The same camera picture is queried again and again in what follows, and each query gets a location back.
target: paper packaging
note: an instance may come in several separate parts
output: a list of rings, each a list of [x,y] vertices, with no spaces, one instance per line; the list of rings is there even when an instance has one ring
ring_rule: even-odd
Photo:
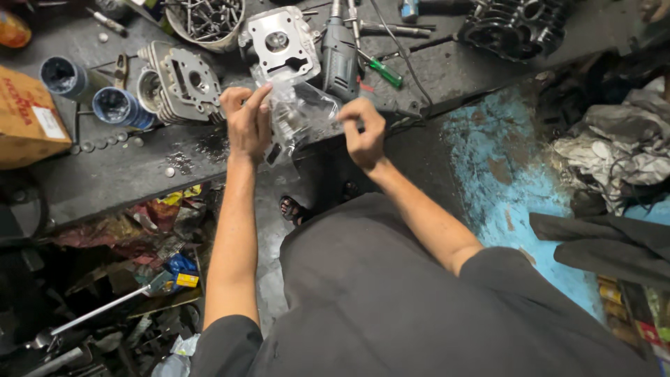
[[[0,66],[0,170],[30,165],[71,144],[44,85]]]

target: black workbench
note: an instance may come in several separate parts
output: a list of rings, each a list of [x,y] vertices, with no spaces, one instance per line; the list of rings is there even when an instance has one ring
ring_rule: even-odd
[[[383,16],[389,23],[400,23],[396,0],[377,0]],[[306,0],[297,4],[305,9],[325,2]],[[267,0],[247,0],[247,17],[271,9]],[[310,24],[321,30],[329,6],[317,7],[320,14],[310,16]],[[32,22],[33,41],[23,49],[4,50],[0,64],[32,77],[37,77],[42,61],[53,55],[73,59],[83,66],[98,66],[116,59],[120,52],[136,55],[138,49],[153,40],[175,44],[181,41],[164,34],[147,20],[136,17],[128,26],[128,38],[121,38],[99,26],[83,9],[64,6],[44,9]],[[369,2],[362,0],[358,8],[361,19],[378,21]],[[411,50],[411,61],[434,106],[431,114],[460,106],[475,95],[503,87],[522,78],[542,72],[577,58],[619,49],[630,52],[631,44],[647,44],[658,40],[658,35],[645,29],[638,20],[635,0],[588,0],[578,4],[576,14],[567,23],[567,36],[562,47],[548,59],[537,59],[528,64],[500,60],[487,52],[473,50],[453,42],[451,35],[462,25],[463,17],[423,16],[420,23],[434,23],[438,30],[430,39],[399,38],[406,50]],[[98,33],[109,35],[105,44],[98,41]],[[362,49],[368,55],[383,56],[397,51],[387,36],[369,36],[362,39]],[[201,52],[222,79],[222,87],[254,87],[247,67],[237,52],[212,55],[193,45],[191,51]],[[409,76],[401,58],[386,61],[405,77],[401,91],[390,87],[375,72],[369,72],[364,83],[375,88],[377,95],[397,99],[402,108],[412,102],[422,102],[420,92]],[[135,92],[137,75],[144,63],[130,59],[128,88]],[[74,119],[74,103],[54,97],[60,115],[70,129]],[[96,140],[113,135],[118,129],[98,121],[95,116],[80,116],[80,139]],[[312,136],[311,142],[331,138],[340,133],[329,129]],[[29,167],[46,196],[49,218],[63,226],[114,211],[147,199],[186,188],[199,182],[225,175],[227,144],[222,130],[214,126],[186,127],[171,125],[143,133],[143,146],[128,142],[96,149],[92,153],[63,154],[38,162]],[[177,173],[168,178],[164,171],[173,166]]]

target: person's right hand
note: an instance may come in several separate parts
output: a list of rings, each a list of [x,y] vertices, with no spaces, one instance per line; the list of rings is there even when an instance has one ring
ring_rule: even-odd
[[[358,132],[356,121],[361,119],[365,130]],[[375,106],[365,98],[358,98],[343,106],[337,120],[344,125],[346,149],[352,160],[369,173],[384,157],[384,128],[386,120],[377,113]]]
[[[270,111],[263,99],[272,91],[267,83],[252,91],[248,88],[227,88],[219,101],[228,120],[230,157],[233,160],[250,160],[258,165],[263,151],[270,144]]]

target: foot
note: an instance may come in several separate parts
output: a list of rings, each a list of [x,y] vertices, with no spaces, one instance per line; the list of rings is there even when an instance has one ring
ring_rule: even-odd
[[[342,202],[346,203],[351,199],[355,199],[360,196],[360,189],[358,186],[350,180],[347,180],[342,187]]]
[[[295,226],[302,224],[311,217],[310,210],[298,204],[291,197],[282,197],[279,202],[279,208],[284,219],[290,221]]]

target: black engine block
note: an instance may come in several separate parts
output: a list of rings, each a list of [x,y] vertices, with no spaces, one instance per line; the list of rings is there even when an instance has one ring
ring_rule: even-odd
[[[565,36],[572,0],[482,0],[475,2],[458,40],[522,62],[556,51]]]

